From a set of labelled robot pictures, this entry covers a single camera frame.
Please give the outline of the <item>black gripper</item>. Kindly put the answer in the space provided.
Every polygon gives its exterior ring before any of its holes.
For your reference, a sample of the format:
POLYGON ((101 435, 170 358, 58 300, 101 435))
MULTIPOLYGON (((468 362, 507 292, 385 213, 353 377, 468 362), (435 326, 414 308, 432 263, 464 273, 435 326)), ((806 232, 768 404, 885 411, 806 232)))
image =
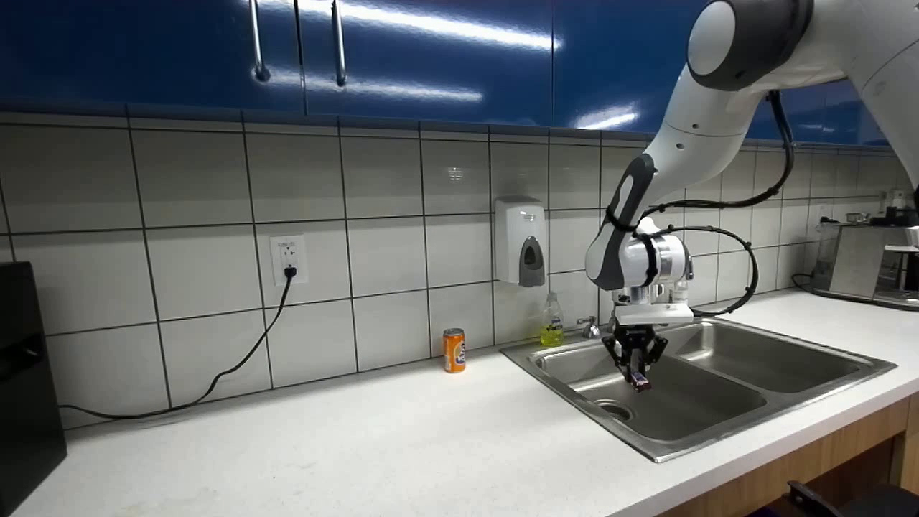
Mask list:
POLYGON ((615 326, 603 335, 603 348, 609 349, 615 367, 625 381, 638 381, 638 372, 648 377, 652 365, 662 355, 668 339, 658 335, 654 326, 615 326))

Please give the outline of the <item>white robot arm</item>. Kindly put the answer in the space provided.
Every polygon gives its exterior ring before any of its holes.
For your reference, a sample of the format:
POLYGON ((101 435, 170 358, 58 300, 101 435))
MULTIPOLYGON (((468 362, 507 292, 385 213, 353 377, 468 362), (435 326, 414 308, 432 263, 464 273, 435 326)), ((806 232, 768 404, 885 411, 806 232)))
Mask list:
POLYGON ((712 0, 697 13, 662 122, 629 160, 586 253, 586 275, 615 295, 603 344, 625 381, 648 381, 662 323, 697 316, 684 234, 654 219, 727 170, 757 107, 830 79, 856 88, 919 183, 919 0, 712 0))

